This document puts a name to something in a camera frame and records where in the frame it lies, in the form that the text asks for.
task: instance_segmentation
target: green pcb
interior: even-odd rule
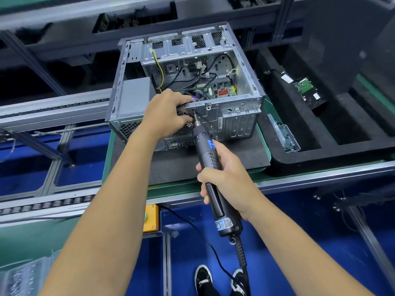
[[[308,92],[310,89],[312,89],[314,86],[311,84],[309,79],[304,78],[303,80],[300,80],[298,83],[295,84],[295,87],[299,90],[300,94],[305,94]]]

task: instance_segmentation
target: right hand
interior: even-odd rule
[[[226,200],[239,211],[241,217],[248,220],[250,210],[263,195],[251,180],[240,159],[222,143],[215,140],[213,142],[224,170],[208,167],[201,170],[200,163],[196,165],[196,169],[201,171],[197,176],[197,180],[202,183],[200,195],[204,197],[204,203],[209,204],[206,183],[216,185]]]

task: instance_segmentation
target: hand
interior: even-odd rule
[[[216,185],[226,200],[240,212],[241,217],[248,220],[256,199],[263,197],[263,194],[252,182],[240,159],[222,143],[213,142],[224,170],[206,167],[198,174],[197,180],[202,183],[200,195],[204,197],[204,203],[209,204],[206,183]],[[200,163],[196,165],[196,169],[201,171]]]
[[[159,141],[170,137],[185,124],[192,122],[188,115],[177,115],[177,106],[191,103],[195,100],[190,95],[182,95],[166,89],[161,94],[155,95],[145,109],[144,118],[140,127],[151,132],[151,135]]]

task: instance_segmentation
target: left hand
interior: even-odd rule
[[[190,95],[182,95],[166,89],[161,94],[155,95],[148,103],[139,127],[149,131],[157,141],[170,137],[193,120],[188,115],[178,116],[177,106],[194,101],[195,99]]]

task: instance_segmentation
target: foot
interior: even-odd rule
[[[244,282],[244,275],[243,275],[243,270],[242,269],[237,269],[234,273],[233,273],[233,277],[234,279],[236,279],[237,281],[239,281],[241,283],[241,287],[235,283],[233,281],[233,279],[230,282],[230,285],[232,286],[232,290],[234,292],[239,292],[240,295],[245,295],[244,294],[244,290],[242,289],[245,286],[245,282]]]
[[[195,288],[198,295],[203,295],[207,285],[213,285],[213,277],[206,265],[200,265],[195,272]]]

